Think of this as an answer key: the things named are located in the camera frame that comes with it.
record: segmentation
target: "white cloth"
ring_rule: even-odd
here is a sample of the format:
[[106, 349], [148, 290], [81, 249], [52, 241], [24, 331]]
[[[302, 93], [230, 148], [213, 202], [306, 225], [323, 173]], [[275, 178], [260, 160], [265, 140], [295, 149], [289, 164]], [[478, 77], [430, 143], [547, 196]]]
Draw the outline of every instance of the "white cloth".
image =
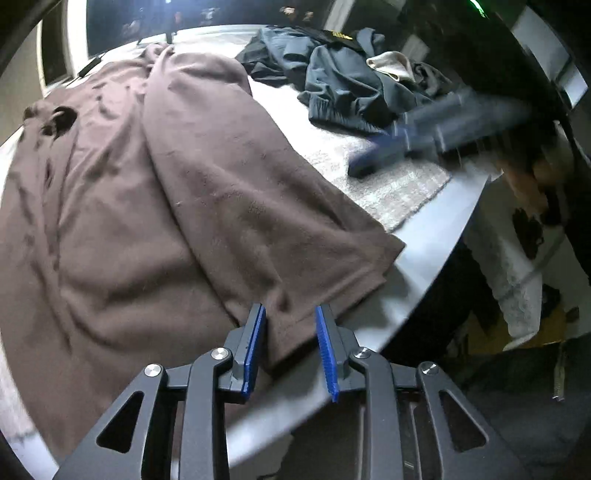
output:
[[385, 73], [397, 82], [403, 80], [414, 82], [414, 73], [410, 60], [404, 53], [399, 51], [384, 52], [381, 55], [365, 60], [365, 63], [367, 63], [368, 67]]

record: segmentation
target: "fuzzy gray rug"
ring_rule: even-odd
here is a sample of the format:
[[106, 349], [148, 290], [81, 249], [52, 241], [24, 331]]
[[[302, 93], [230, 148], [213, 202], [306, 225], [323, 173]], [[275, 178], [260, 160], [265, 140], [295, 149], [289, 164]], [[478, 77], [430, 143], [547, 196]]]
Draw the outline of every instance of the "fuzzy gray rug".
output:
[[349, 158], [370, 145], [367, 139], [312, 125], [307, 107], [290, 85], [274, 88], [251, 80], [251, 89], [252, 96], [269, 112], [291, 146], [388, 232], [419, 210], [450, 179], [449, 173], [434, 163], [410, 160], [363, 180], [350, 178]]

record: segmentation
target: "brown fleece blanket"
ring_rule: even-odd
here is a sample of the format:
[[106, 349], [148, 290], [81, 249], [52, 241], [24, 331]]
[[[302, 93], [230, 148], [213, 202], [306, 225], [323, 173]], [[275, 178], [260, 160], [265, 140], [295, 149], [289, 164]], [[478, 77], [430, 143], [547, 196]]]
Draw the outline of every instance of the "brown fleece blanket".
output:
[[274, 365], [403, 248], [290, 147], [237, 61], [161, 45], [27, 109], [0, 229], [0, 331], [58, 458], [146, 364], [192, 362], [260, 301]]

